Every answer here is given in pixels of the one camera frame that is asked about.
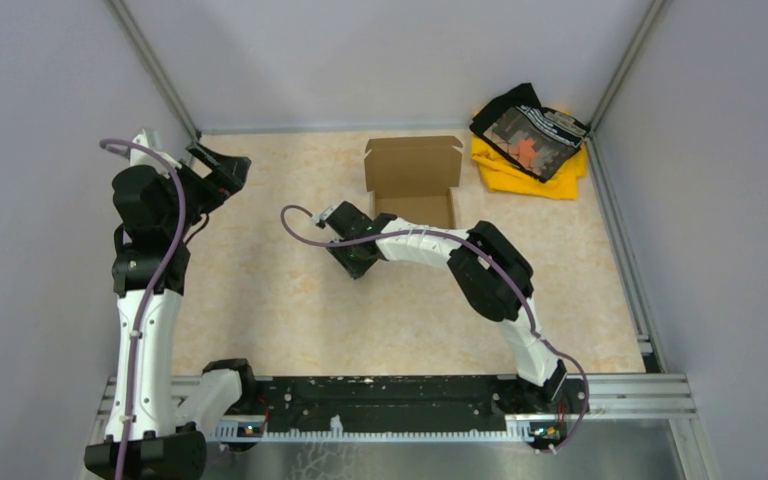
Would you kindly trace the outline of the brown cardboard box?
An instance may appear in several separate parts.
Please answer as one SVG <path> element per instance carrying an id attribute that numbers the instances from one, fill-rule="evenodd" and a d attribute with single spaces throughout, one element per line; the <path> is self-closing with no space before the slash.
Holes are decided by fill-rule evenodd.
<path id="1" fill-rule="evenodd" d="M 463 143 L 451 135 L 370 139 L 364 158 L 370 213 L 454 229 L 462 162 Z"/>

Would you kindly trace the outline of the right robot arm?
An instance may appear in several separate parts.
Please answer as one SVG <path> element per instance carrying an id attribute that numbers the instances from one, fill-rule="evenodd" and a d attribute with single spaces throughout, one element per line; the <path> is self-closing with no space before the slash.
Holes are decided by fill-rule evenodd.
<path id="1" fill-rule="evenodd" d="M 370 218 L 349 202 L 314 221 L 333 234 L 328 252 L 358 279 L 378 261 L 411 262 L 452 274 L 469 306 L 496 323 L 515 360 L 523 398 L 536 412 L 562 398 L 567 369 L 544 341 L 533 300 L 533 269 L 492 223 L 470 229 L 415 224 L 393 214 Z"/>

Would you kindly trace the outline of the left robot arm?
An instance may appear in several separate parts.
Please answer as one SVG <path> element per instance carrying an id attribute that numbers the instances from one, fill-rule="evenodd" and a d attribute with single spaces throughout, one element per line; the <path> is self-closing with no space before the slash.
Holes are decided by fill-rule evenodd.
<path id="1" fill-rule="evenodd" d="M 149 130 L 131 140 L 104 139 L 101 146 L 129 162 L 112 182 L 121 219 L 111 269 L 120 340 L 109 420 L 103 439 L 86 448 L 84 464 L 103 479 L 198 479 L 221 418 L 261 404 L 244 359 L 210 362 L 183 401 L 172 397 L 191 234 L 243 188 L 251 162 L 192 143 L 188 152 L 209 170 L 199 175 L 160 150 Z"/>

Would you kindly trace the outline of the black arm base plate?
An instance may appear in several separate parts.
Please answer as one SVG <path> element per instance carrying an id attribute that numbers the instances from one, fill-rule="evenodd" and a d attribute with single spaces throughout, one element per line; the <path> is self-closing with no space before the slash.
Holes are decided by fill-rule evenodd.
<path id="1" fill-rule="evenodd" d="M 576 378 L 546 402 L 514 375 L 281 376 L 246 383 L 228 412 L 264 418 L 269 433 L 468 434 L 502 432 L 509 415 L 570 420 L 586 408 Z"/>

